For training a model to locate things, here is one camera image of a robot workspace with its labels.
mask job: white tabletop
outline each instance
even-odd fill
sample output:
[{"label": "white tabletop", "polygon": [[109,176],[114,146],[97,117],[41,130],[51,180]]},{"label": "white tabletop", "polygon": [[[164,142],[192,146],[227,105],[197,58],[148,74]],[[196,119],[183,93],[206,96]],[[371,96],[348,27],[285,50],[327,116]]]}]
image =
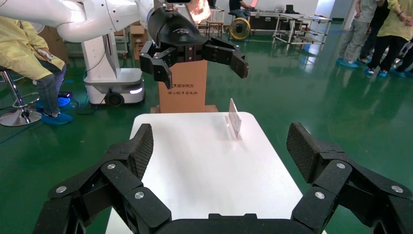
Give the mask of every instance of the white tabletop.
[{"label": "white tabletop", "polygon": [[[146,114],[131,137],[150,123],[154,149],[142,179],[172,212],[172,219],[210,213],[287,218],[302,194],[258,122],[241,112],[241,138],[231,135],[228,113]],[[131,233],[114,210],[106,234]]]},{"label": "white tabletop", "polygon": [[312,20],[312,21],[331,21],[331,19],[327,19],[320,16],[308,16],[303,14],[280,14],[280,16],[284,16],[286,18],[291,18],[295,20]]}]

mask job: green epoxy floor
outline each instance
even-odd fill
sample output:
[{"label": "green epoxy floor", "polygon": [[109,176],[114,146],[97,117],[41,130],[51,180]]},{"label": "green epoxy floor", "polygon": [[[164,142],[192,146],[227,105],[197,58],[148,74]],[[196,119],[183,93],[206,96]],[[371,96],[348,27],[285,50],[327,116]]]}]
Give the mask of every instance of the green epoxy floor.
[{"label": "green epoxy floor", "polygon": [[[280,43],[272,49],[271,38],[264,36],[237,42],[249,62],[248,78],[241,80],[229,67],[210,63],[206,103],[227,111],[234,98],[239,111],[252,113],[301,191],[308,185],[285,147],[291,122],[301,122],[314,136],[339,143],[359,164],[413,189],[413,79],[368,78],[362,68],[336,65],[341,37],[339,31],[331,32],[320,52],[318,46],[287,52]],[[122,65],[136,64],[127,60]],[[82,59],[71,59],[62,87],[80,102],[86,97],[83,71]],[[28,79],[17,86],[22,93],[35,90]],[[73,109],[68,113],[74,122],[63,126],[0,126],[0,233],[31,233],[53,185],[96,163],[109,145],[128,139],[133,119],[158,104],[150,76],[145,75],[145,86],[143,105],[99,107],[89,116]],[[0,108],[10,104],[0,83]],[[104,233],[108,217],[103,212],[88,233]],[[345,208],[338,208],[327,232],[370,233]]]}]

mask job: metal bolt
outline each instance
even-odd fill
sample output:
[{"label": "metal bolt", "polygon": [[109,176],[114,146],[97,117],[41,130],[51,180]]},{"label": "metal bolt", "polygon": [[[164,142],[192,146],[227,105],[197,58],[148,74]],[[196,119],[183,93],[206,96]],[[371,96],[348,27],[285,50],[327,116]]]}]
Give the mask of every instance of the metal bolt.
[{"label": "metal bolt", "polygon": [[322,192],[316,192],[315,195],[318,199],[324,199],[325,198],[325,195]]},{"label": "metal bolt", "polygon": [[141,199],[145,196],[143,192],[137,192],[135,193],[135,199]]},{"label": "metal bolt", "polygon": [[403,189],[400,188],[400,187],[397,186],[397,185],[393,185],[393,186],[392,186],[392,189],[393,189],[394,191],[396,191],[396,193],[402,193],[402,192],[403,192]]},{"label": "metal bolt", "polygon": [[111,170],[111,169],[113,169],[113,168],[115,168],[115,167],[116,167],[116,165],[113,164],[113,163],[111,163],[111,164],[108,165],[108,169],[109,169],[109,170]]},{"label": "metal bolt", "polygon": [[61,194],[62,192],[66,191],[66,186],[60,186],[56,189],[56,193]]},{"label": "metal bolt", "polygon": [[344,169],[346,166],[342,163],[337,163],[338,168]]}]

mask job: gray pants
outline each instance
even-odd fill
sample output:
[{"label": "gray pants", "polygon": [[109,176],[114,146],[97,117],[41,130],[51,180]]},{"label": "gray pants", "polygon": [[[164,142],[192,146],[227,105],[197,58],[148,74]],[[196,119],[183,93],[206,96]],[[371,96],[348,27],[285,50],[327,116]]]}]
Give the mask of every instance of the gray pants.
[{"label": "gray pants", "polygon": [[366,40],[366,32],[369,29],[370,23],[353,20],[350,30],[344,36],[343,44],[340,47],[339,58],[347,62],[356,60],[356,51],[362,46]]},{"label": "gray pants", "polygon": [[44,113],[55,116],[60,112],[57,94],[63,82],[66,65],[64,65],[61,71],[51,63],[42,60],[39,60],[39,62],[44,68],[53,73],[53,75],[48,75],[37,80],[37,87],[39,98],[43,101]]}]

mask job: robotic arm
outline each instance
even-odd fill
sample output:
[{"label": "robotic arm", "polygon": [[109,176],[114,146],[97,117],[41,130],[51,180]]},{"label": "robotic arm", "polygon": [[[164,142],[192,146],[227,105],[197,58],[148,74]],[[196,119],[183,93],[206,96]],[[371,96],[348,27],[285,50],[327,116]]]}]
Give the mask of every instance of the robotic arm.
[{"label": "robotic arm", "polygon": [[[202,4],[205,0],[193,2],[198,7],[194,14],[208,8]],[[230,65],[241,78],[248,74],[245,55],[237,46],[202,36],[173,4],[154,7],[153,0],[0,0],[0,16],[55,27],[71,42],[91,40],[140,21],[153,38],[140,54],[141,70],[168,89],[172,88],[169,67],[179,62],[205,59]]]}]

